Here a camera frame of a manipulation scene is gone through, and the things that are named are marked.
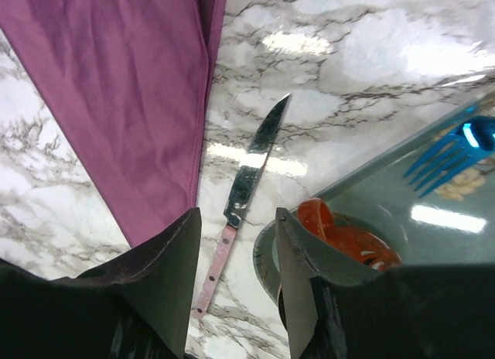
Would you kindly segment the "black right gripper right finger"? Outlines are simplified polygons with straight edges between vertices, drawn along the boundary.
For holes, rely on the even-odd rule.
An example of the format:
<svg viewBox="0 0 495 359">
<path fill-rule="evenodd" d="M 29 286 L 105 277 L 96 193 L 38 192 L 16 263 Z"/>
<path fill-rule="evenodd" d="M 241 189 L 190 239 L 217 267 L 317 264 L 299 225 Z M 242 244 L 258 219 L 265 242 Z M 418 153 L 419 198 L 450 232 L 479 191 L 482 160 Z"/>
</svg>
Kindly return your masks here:
<svg viewBox="0 0 495 359">
<path fill-rule="evenodd" d="M 378 276 L 310 234 L 287 209 L 275 215 L 282 317 L 292 355 L 356 355 L 367 342 L 360 328 L 359 289 Z"/>
</svg>

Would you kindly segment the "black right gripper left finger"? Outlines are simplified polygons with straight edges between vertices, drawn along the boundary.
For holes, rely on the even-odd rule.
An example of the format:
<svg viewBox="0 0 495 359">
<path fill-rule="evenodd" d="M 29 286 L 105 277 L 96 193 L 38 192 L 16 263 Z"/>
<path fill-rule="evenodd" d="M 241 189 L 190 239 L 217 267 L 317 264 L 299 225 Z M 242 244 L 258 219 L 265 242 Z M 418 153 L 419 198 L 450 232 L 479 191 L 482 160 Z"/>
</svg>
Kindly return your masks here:
<svg viewBox="0 0 495 359">
<path fill-rule="evenodd" d="M 85 271 L 77 280 L 110 286 L 173 354 L 183 355 L 200 235 L 200 209 L 189 209 L 155 237 Z"/>
</svg>

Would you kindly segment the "pink handled steel knife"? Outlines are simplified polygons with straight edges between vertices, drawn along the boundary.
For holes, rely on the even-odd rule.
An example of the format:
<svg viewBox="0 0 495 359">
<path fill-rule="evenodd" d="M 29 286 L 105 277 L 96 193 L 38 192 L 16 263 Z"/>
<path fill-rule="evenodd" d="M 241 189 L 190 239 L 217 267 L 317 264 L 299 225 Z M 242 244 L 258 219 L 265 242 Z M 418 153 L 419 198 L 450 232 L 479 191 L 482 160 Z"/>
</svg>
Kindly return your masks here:
<svg viewBox="0 0 495 359">
<path fill-rule="evenodd" d="M 227 264 L 234 241 L 236 240 L 238 229 L 242 220 L 245 218 L 251 198 L 275 143 L 282 118 L 290 100 L 291 95 L 286 94 L 268 112 L 240 159 L 239 169 L 234 177 L 224 207 L 223 215 L 226 218 L 226 224 L 221 232 L 216 251 L 210 262 L 210 267 L 201 288 L 199 298 L 192 308 L 192 315 L 198 320 L 204 318 L 207 313 L 217 284 Z"/>
</svg>

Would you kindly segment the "purple cloth napkin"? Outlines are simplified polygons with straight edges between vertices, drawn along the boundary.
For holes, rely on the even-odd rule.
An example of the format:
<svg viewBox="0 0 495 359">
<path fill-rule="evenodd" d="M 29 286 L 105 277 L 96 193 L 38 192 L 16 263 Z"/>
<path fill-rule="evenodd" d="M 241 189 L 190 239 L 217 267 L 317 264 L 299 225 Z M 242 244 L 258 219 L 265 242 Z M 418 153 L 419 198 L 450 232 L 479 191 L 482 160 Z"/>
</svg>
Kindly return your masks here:
<svg viewBox="0 0 495 359">
<path fill-rule="evenodd" d="M 1 27 L 131 246 L 194 207 L 226 0 L 1 0 Z"/>
</svg>

